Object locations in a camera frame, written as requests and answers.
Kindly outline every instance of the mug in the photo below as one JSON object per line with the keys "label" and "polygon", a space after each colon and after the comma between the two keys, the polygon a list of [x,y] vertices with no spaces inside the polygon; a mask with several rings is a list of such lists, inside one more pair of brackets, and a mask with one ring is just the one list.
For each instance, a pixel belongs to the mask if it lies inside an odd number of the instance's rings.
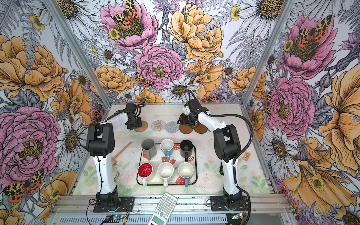
{"label": "mug", "polygon": [[143,163],[138,168],[138,175],[143,180],[143,186],[154,177],[153,166],[150,163]]}
{"label": "mug", "polygon": [[189,178],[194,173],[194,167],[188,162],[183,162],[179,165],[177,171],[179,172],[180,177],[185,180],[185,187],[189,185]]}
{"label": "mug", "polygon": [[169,162],[163,162],[158,167],[158,175],[164,181],[164,187],[167,188],[167,183],[174,177],[174,167]]}
{"label": "mug", "polygon": [[157,153],[155,142],[153,139],[145,139],[141,143],[141,147],[143,149],[143,152],[146,154],[147,159],[150,161],[152,157],[154,157]]}
{"label": "mug", "polygon": [[183,140],[180,142],[180,155],[185,158],[185,162],[189,160],[189,157],[193,153],[193,143],[189,140]]}
{"label": "mug", "polygon": [[170,139],[165,139],[161,142],[160,148],[162,152],[167,156],[167,159],[170,160],[170,156],[174,151],[174,142]]}

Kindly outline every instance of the brown round coaster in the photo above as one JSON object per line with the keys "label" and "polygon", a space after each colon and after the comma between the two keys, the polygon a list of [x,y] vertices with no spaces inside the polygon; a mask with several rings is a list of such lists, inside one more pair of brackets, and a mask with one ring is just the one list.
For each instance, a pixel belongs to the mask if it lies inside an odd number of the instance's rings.
{"label": "brown round coaster", "polygon": [[191,132],[193,132],[194,129],[192,129],[191,127],[185,126],[185,125],[180,125],[179,126],[180,132],[183,134],[189,134]]}
{"label": "brown round coaster", "polygon": [[134,131],[136,132],[144,132],[148,128],[148,123],[146,121],[141,121],[143,124],[141,127],[135,128]]}
{"label": "brown round coaster", "polygon": [[198,134],[203,134],[203,133],[207,132],[207,128],[204,125],[202,125],[201,123],[199,123],[199,126],[194,128],[194,130]]}

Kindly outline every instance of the calculator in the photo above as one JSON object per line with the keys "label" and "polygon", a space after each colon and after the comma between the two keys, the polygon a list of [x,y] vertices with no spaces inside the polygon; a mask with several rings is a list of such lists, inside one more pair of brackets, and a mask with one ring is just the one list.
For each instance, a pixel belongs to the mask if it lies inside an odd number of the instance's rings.
{"label": "calculator", "polygon": [[165,225],[171,216],[171,212],[174,209],[176,202],[177,198],[165,192],[148,225]]}

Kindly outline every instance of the cork coaster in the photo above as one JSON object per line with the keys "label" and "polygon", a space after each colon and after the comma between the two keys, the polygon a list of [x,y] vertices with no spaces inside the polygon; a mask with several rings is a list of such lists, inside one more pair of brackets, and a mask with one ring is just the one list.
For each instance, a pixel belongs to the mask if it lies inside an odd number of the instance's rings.
{"label": "cork coaster", "polygon": [[141,127],[135,128],[134,131],[136,132],[144,132],[148,128],[148,123],[146,121],[141,121],[143,124]]}
{"label": "cork coaster", "polygon": [[207,128],[204,125],[202,125],[201,123],[199,123],[199,126],[194,128],[194,130],[198,134],[204,134],[207,132]]}
{"label": "cork coaster", "polygon": [[159,132],[165,129],[165,125],[166,125],[165,121],[157,120],[151,124],[151,129],[153,129],[153,131]]}
{"label": "cork coaster", "polygon": [[179,130],[179,125],[176,122],[171,121],[166,124],[165,130],[170,134],[176,133]]}
{"label": "cork coaster", "polygon": [[189,133],[193,132],[194,129],[192,129],[191,127],[185,126],[185,125],[180,125],[179,130],[183,134],[189,134]]}

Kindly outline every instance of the small card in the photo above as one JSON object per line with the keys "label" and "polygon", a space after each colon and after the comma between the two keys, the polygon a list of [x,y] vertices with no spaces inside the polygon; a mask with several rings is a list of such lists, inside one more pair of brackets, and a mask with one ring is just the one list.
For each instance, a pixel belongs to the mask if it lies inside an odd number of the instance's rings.
{"label": "small card", "polygon": [[247,162],[249,160],[250,156],[251,156],[250,152],[245,152],[245,156],[243,157],[243,160],[245,160]]}

